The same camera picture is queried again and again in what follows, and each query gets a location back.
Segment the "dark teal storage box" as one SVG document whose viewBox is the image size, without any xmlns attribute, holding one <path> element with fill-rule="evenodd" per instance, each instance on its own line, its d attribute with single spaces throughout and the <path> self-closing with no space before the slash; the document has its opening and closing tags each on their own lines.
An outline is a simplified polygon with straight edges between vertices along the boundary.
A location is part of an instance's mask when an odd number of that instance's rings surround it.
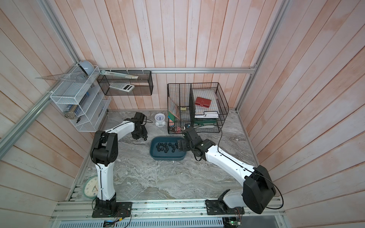
<svg viewBox="0 0 365 228">
<path fill-rule="evenodd" d="M 151 141 L 150 156 L 156 161 L 182 161 L 186 152 L 179 151 L 177 141 L 183 139 L 176 136 L 158 136 Z"/>
</svg>

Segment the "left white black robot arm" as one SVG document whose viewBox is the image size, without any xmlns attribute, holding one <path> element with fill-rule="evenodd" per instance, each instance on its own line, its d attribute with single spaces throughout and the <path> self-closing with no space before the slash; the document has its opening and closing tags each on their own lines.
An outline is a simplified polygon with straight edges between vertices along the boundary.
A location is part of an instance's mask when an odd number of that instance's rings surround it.
<svg viewBox="0 0 365 228">
<path fill-rule="evenodd" d="M 93 218 L 107 218 L 117 214 L 123 217 L 130 216 L 128 208 L 132 204 L 122 205 L 117 202 L 113 181 L 114 164 L 118 157 L 118 141 L 124 136 L 131 134 L 135 140 L 147 140 L 146 123 L 147 117 L 136 112 L 134 117 L 125 119 L 117 126 L 95 133 L 90 150 L 90 158 L 98 174 L 98 194 L 95 198 Z"/>
</svg>

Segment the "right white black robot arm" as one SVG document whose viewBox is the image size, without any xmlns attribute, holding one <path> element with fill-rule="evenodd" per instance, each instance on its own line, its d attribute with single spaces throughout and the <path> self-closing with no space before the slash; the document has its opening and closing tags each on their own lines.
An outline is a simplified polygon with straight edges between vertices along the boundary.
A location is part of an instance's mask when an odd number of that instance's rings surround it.
<svg viewBox="0 0 365 228">
<path fill-rule="evenodd" d="M 269 207 L 279 189 L 264 166 L 254 167 L 236 159 L 213 141 L 203 140 L 192 127 L 184 129 L 182 135 L 183 139 L 178 140 L 180 151 L 191 151 L 197 161 L 204 160 L 215 164 L 241 185 L 240 190 L 225 190 L 217 200 L 206 200 L 208 214 L 228 214 L 233 209 L 243 213 L 244 206 L 256 214 L 262 214 L 265 209 L 283 208 L 284 199 L 281 193 L 281 205 L 276 208 Z"/>
</svg>

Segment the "small white alarm clock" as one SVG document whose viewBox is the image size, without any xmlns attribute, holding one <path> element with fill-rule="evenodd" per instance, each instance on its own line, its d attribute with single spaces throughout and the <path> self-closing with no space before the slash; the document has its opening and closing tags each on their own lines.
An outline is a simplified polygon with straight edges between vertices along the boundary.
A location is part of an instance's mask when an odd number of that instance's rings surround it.
<svg viewBox="0 0 365 228">
<path fill-rule="evenodd" d="M 158 113 L 155 115 L 155 125 L 157 127 L 163 127 L 166 125 L 166 117 L 163 113 Z"/>
</svg>

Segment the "white tray in organizer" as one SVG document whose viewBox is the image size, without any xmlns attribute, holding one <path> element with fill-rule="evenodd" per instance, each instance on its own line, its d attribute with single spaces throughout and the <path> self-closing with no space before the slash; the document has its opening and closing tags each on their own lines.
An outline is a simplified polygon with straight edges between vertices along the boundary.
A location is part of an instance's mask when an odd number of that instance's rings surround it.
<svg viewBox="0 0 365 228">
<path fill-rule="evenodd" d="M 203 119 L 207 119 L 207 118 L 219 118 L 219 113 L 218 112 L 204 112 L 202 115 L 195 115 L 195 118 L 203 118 Z"/>
</svg>

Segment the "white calculator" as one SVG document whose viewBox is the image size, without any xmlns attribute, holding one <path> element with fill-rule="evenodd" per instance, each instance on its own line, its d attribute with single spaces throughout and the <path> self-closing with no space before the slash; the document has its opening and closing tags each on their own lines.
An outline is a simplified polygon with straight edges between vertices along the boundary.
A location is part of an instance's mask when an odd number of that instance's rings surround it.
<svg viewBox="0 0 365 228">
<path fill-rule="evenodd" d="M 131 92 L 135 88 L 134 85 L 128 83 L 112 83 L 109 87 L 127 93 Z"/>
</svg>

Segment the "red wallet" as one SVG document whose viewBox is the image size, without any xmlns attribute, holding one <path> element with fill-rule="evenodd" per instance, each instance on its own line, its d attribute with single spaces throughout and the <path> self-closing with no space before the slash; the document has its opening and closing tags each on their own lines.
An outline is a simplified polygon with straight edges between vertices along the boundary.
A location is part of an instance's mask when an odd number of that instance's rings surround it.
<svg viewBox="0 0 365 228">
<path fill-rule="evenodd" d="M 204 108 L 209 108 L 211 103 L 212 101 L 210 99 L 197 97 L 194 104 Z"/>
</svg>

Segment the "clear plastic ruler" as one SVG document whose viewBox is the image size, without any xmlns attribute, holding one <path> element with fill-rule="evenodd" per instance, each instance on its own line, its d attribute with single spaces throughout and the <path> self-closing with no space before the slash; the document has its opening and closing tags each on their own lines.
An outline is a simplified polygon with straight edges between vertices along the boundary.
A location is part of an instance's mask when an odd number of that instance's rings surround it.
<svg viewBox="0 0 365 228">
<path fill-rule="evenodd" d="M 119 77 L 119 78 L 124 78 L 124 79 L 138 79 L 138 76 L 129 75 L 129 74 L 125 74 L 125 73 L 112 72 L 112 71 L 105 71 L 105 70 L 102 70 L 100 72 L 100 74 L 104 75 L 104 76 L 113 76 L 113 77 Z"/>
</svg>

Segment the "grey computer mouse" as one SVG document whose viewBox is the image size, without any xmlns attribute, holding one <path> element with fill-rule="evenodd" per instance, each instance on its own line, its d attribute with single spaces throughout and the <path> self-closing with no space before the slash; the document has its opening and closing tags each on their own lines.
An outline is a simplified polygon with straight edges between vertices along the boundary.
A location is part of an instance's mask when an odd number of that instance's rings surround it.
<svg viewBox="0 0 365 228">
<path fill-rule="evenodd" d="M 92 73 L 94 72 L 94 69 L 95 69 L 94 66 L 89 61 L 87 61 L 87 60 L 83 60 L 83 61 L 78 62 L 78 66 L 88 76 L 91 76 Z"/>
</svg>

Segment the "green round wall clock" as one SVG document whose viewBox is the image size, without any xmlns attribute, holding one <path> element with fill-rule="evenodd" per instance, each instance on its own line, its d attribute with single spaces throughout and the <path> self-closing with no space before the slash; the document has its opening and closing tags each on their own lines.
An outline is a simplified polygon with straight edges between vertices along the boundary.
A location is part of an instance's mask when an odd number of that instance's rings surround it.
<svg viewBox="0 0 365 228">
<path fill-rule="evenodd" d="M 94 199 L 98 195 L 98 177 L 90 177 L 83 186 L 83 195 L 88 199 Z"/>
</svg>

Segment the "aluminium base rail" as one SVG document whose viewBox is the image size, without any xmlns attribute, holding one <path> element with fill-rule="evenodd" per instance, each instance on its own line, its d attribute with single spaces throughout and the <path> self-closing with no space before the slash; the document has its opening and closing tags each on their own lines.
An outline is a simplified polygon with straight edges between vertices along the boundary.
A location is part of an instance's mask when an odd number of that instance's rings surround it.
<svg viewBox="0 0 365 228">
<path fill-rule="evenodd" d="M 210 217 L 205 199 L 133 200 L 132 219 L 170 219 Z M 93 218 L 91 201 L 59 202 L 50 221 L 101 220 Z"/>
</svg>

